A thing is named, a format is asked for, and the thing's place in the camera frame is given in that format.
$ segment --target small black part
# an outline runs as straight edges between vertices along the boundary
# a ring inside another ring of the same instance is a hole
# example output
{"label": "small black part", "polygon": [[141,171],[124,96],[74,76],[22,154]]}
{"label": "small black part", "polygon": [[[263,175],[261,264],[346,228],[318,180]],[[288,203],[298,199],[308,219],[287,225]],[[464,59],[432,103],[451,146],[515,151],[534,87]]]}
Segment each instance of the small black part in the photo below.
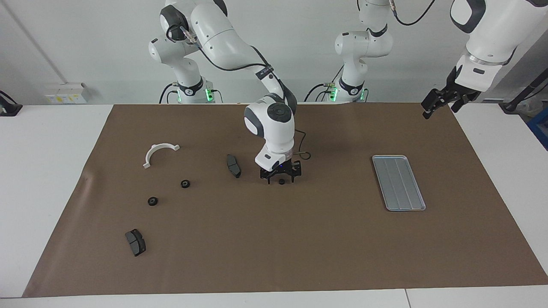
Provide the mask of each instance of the small black part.
{"label": "small black part", "polygon": [[181,181],[181,187],[182,188],[189,188],[190,187],[190,181],[189,180],[183,180]]}
{"label": "small black part", "polygon": [[272,171],[266,171],[261,168],[260,176],[261,179],[266,179],[270,184],[270,178],[276,174],[287,174],[291,176],[291,183],[295,182],[295,177],[301,176],[301,162],[294,161],[291,162],[291,159],[285,161],[284,163],[278,165],[276,168],[273,168]]}
{"label": "small black part", "polygon": [[128,240],[129,246],[132,249],[133,255],[138,256],[146,251],[145,240],[142,238],[141,232],[133,229],[125,233],[125,238]]}
{"label": "small black part", "polygon": [[234,155],[228,154],[226,156],[226,165],[229,168],[230,173],[238,179],[240,175],[242,175],[242,171],[240,170],[240,167],[238,166],[238,162],[236,161],[236,157]]}
{"label": "small black part", "polygon": [[256,73],[255,75],[259,80],[263,80],[266,76],[270,75],[274,69],[272,66],[267,65],[264,69],[262,69],[260,72]]}
{"label": "small black part", "polygon": [[149,205],[150,206],[153,207],[153,206],[156,206],[157,204],[158,204],[158,198],[156,198],[156,197],[150,197],[149,198]]}

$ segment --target white wall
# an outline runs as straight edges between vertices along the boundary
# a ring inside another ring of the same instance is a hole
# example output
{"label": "white wall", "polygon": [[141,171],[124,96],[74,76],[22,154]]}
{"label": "white wall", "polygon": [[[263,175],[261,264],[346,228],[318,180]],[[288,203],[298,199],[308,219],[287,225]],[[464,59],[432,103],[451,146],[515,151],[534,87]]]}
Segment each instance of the white wall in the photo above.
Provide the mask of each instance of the white wall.
{"label": "white wall", "polygon": [[[354,0],[225,2],[240,36],[261,50],[299,100],[313,85],[330,81],[342,65],[333,47],[336,36],[363,30]],[[416,19],[429,2],[399,1],[400,18]],[[438,0],[413,27],[390,18],[389,30],[395,39],[392,53],[367,61],[370,101],[422,101],[432,87],[443,87],[468,38],[449,18],[451,2]],[[13,31],[17,26],[4,18],[4,5],[65,79],[90,88],[92,103],[157,102],[163,87],[174,80],[171,69],[154,62],[147,50],[151,39],[163,35],[158,22],[163,3],[0,0],[0,87],[23,99],[23,104],[40,104],[43,99],[37,92],[45,83],[59,81],[47,61],[30,51],[33,48],[24,33]],[[222,91],[225,102],[251,102],[265,92],[248,71],[222,72],[198,53],[190,58]]]}

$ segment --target black cable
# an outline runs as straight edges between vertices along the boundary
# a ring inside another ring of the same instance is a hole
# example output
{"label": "black cable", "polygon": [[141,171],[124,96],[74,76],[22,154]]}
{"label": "black cable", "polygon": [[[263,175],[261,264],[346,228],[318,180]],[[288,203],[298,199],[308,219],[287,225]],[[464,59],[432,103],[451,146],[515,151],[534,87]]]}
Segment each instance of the black cable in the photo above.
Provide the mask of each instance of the black cable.
{"label": "black cable", "polygon": [[[341,68],[339,69],[339,71],[337,72],[337,74],[335,75],[335,77],[333,77],[333,80],[331,80],[331,83],[334,83],[335,82],[335,79],[337,79],[337,77],[339,76],[339,74],[343,71],[344,69],[344,65],[341,66]],[[323,96],[322,96],[322,101],[326,98],[326,94],[324,93]]]}
{"label": "black cable", "polygon": [[517,105],[527,98],[531,98],[530,94],[535,91],[540,85],[548,79],[548,68],[546,68],[539,76],[535,78],[525,89],[523,89],[512,101],[503,104],[503,110],[505,113],[512,113],[516,111]]}
{"label": "black cable", "polygon": [[177,41],[172,39],[171,36],[169,36],[169,33],[172,32],[173,30],[175,30],[178,27],[181,27],[181,25],[171,25],[171,26],[169,26],[169,28],[165,32],[165,37],[167,37],[168,40],[172,41],[173,43],[176,43]]}
{"label": "black cable", "polygon": [[[312,158],[312,154],[310,154],[310,152],[301,152],[302,142],[305,141],[306,133],[298,129],[296,129],[295,131],[302,134],[301,143],[299,144],[299,151],[296,154],[298,154],[303,161],[307,161]],[[302,156],[303,154],[308,154],[308,157],[304,158]]]}
{"label": "black cable", "polygon": [[[169,33],[174,30],[175,28],[177,27],[182,27],[182,24],[176,24],[176,25],[171,25],[167,31],[165,32],[165,37],[167,37],[168,40],[172,41],[172,42],[176,42],[174,39],[172,39],[171,37],[169,37]],[[262,66],[262,67],[266,67],[266,64],[261,64],[261,63],[253,63],[253,64],[247,64],[247,65],[244,65],[244,66],[240,66],[240,67],[237,67],[235,69],[225,69],[223,67],[220,67],[218,66],[217,64],[213,63],[213,61],[211,61],[211,59],[207,56],[207,54],[204,52],[204,50],[202,49],[202,47],[196,42],[194,43],[194,45],[196,45],[196,47],[198,47],[198,49],[200,50],[200,52],[202,52],[202,54],[205,56],[205,58],[209,61],[209,63],[211,63],[213,66],[215,66],[217,69],[220,69],[222,71],[226,71],[226,72],[233,72],[233,71],[239,71],[239,70],[242,70],[242,69],[246,69],[248,67],[252,67],[252,66]]]}
{"label": "black cable", "polygon": [[[263,61],[263,63],[266,65],[265,67],[270,67],[272,69],[272,66],[270,65],[270,63],[266,60],[266,58],[262,55],[262,53],[255,48],[255,46],[252,46],[250,45],[251,48],[253,48],[255,50],[255,52],[259,55],[259,57],[261,58],[261,60]],[[282,86],[282,88],[285,88],[286,86],[283,84],[283,82],[278,78],[278,76],[276,76],[276,74],[274,72],[272,72],[272,75],[274,76],[274,78],[276,79],[276,81]],[[282,99],[285,101],[286,100],[286,91],[283,90],[283,97]]]}
{"label": "black cable", "polygon": [[169,105],[169,95],[170,95],[171,93],[175,93],[175,94],[179,95],[179,92],[177,92],[177,91],[175,91],[175,90],[174,90],[174,91],[170,91],[170,92],[168,93],[167,98],[166,98],[166,101],[168,102],[168,105]]}
{"label": "black cable", "polygon": [[6,98],[8,98],[10,101],[12,101],[14,104],[17,105],[17,102],[14,99],[12,99],[12,97],[9,96],[6,92],[0,90],[0,94],[4,95]]}
{"label": "black cable", "polygon": [[435,1],[436,1],[436,0],[432,0],[432,2],[430,2],[430,5],[428,5],[428,7],[426,8],[426,10],[424,11],[424,13],[423,13],[417,20],[415,20],[415,21],[413,21],[413,22],[405,23],[405,22],[401,21],[401,20],[399,19],[399,17],[398,17],[398,13],[397,13],[396,10],[394,10],[394,12],[393,12],[393,13],[394,13],[394,17],[396,18],[396,20],[397,20],[400,24],[402,24],[402,25],[404,25],[404,26],[413,26],[414,24],[416,24],[417,22],[419,22],[419,21],[426,15],[426,13],[428,13],[428,11],[430,10],[430,8],[432,7],[432,5],[434,4]]}
{"label": "black cable", "polygon": [[239,70],[242,70],[242,69],[247,69],[248,67],[252,67],[252,66],[262,66],[262,67],[266,67],[266,64],[262,64],[262,63],[252,63],[252,64],[246,64],[246,65],[243,65],[243,66],[240,66],[240,67],[237,67],[235,69],[225,69],[223,67],[220,67],[218,66],[217,64],[213,63],[213,61],[211,61],[211,59],[207,56],[207,54],[204,52],[204,50],[202,49],[202,47],[200,47],[200,45],[198,45],[197,43],[194,43],[194,45],[196,45],[198,47],[198,49],[202,52],[202,54],[204,55],[204,57],[209,61],[209,63],[211,63],[211,65],[215,66],[216,68],[222,70],[222,71],[225,71],[225,72],[234,72],[234,71],[239,71]]}
{"label": "black cable", "polygon": [[211,90],[211,92],[212,92],[212,93],[215,93],[215,92],[219,93],[219,96],[221,97],[221,104],[224,104],[224,103],[225,103],[225,102],[222,100],[222,93],[221,93],[221,91],[213,89],[213,90]]}
{"label": "black cable", "polygon": [[536,93],[531,94],[530,96],[524,98],[523,100],[530,99],[530,98],[532,98],[533,96],[539,94],[540,92],[542,92],[542,91],[546,88],[547,85],[548,85],[548,82],[547,82],[542,88],[540,88],[540,90],[538,90]]}
{"label": "black cable", "polygon": [[170,84],[168,84],[168,85],[164,88],[164,91],[162,91],[162,95],[160,95],[160,101],[158,102],[158,104],[161,104],[161,103],[162,103],[162,100],[164,99],[165,92],[169,89],[169,87],[172,87],[172,86],[173,86],[173,82],[171,82]]}
{"label": "black cable", "polygon": [[306,101],[306,100],[308,99],[308,97],[310,96],[310,94],[312,94],[312,92],[313,92],[314,90],[316,90],[316,89],[319,88],[319,87],[323,87],[323,86],[324,86],[323,83],[319,83],[319,84],[315,85],[315,86],[308,92],[308,94],[305,96],[305,100],[304,100],[304,101]]}
{"label": "black cable", "polygon": [[315,100],[315,101],[318,101],[320,95],[322,95],[322,94],[329,94],[329,93],[331,93],[331,92],[330,92],[330,91],[323,91],[323,92],[320,92],[320,93],[318,94],[318,96],[316,97],[316,100]]}

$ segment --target white plastic bracket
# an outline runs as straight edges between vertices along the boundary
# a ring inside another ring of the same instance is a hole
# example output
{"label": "white plastic bracket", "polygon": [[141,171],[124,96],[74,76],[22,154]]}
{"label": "white plastic bracket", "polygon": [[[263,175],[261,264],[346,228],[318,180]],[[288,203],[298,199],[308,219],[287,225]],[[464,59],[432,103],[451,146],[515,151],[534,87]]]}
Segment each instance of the white plastic bracket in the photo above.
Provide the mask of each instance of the white plastic bracket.
{"label": "white plastic bracket", "polygon": [[143,167],[145,167],[145,169],[150,167],[150,157],[152,156],[152,154],[154,154],[154,152],[158,151],[159,149],[172,149],[173,151],[177,151],[178,149],[180,149],[180,146],[178,144],[172,145],[169,143],[153,144],[150,150],[146,153],[145,164],[142,165]]}

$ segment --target white table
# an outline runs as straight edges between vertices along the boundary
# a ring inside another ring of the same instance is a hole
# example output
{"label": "white table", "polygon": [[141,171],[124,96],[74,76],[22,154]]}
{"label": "white table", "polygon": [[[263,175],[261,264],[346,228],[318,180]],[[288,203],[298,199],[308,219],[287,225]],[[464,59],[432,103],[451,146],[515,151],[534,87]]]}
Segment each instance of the white table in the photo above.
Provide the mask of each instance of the white table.
{"label": "white table", "polygon": [[[0,297],[22,295],[111,108],[25,106],[0,118]],[[546,271],[548,152],[496,105],[469,104],[456,117]],[[0,307],[74,306],[545,308],[548,286],[0,299]]]}

